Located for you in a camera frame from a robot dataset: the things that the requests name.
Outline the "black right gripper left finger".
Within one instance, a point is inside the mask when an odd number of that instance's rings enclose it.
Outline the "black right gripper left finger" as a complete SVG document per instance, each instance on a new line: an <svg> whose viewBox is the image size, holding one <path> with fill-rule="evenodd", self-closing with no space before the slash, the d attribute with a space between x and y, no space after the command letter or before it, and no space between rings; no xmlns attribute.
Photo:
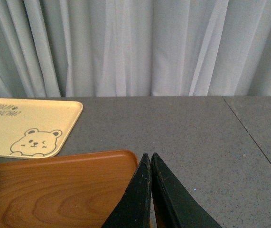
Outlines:
<svg viewBox="0 0 271 228"><path fill-rule="evenodd" d="M143 154L121 200L103 228L149 228L152 174L148 154Z"/></svg>

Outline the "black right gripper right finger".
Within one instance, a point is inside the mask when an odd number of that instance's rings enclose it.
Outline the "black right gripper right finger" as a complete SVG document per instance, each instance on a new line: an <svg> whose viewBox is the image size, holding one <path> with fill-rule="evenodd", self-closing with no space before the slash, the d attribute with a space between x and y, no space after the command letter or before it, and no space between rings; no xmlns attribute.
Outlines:
<svg viewBox="0 0 271 228"><path fill-rule="evenodd" d="M219 228L155 152L151 158L152 197L158 228Z"/></svg>

